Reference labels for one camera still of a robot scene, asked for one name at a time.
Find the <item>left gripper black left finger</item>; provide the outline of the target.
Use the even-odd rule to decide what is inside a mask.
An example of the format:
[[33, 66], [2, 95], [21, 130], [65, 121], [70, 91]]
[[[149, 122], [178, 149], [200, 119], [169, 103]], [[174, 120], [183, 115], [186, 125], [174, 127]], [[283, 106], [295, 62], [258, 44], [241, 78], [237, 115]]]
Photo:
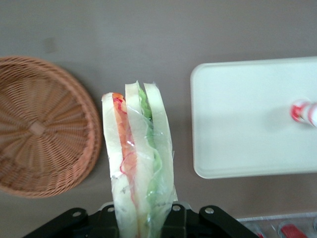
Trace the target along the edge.
[[113, 202], [103, 204], [89, 215], [72, 208], [28, 233], [26, 238], [118, 238], [119, 228]]

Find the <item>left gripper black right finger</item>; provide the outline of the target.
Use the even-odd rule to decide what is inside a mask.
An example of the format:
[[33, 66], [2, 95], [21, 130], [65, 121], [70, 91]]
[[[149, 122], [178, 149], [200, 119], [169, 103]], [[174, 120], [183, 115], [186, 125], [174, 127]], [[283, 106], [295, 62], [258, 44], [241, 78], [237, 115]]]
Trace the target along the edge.
[[186, 202], [174, 202], [162, 228], [163, 238], [256, 238], [257, 235], [217, 206], [194, 212]]

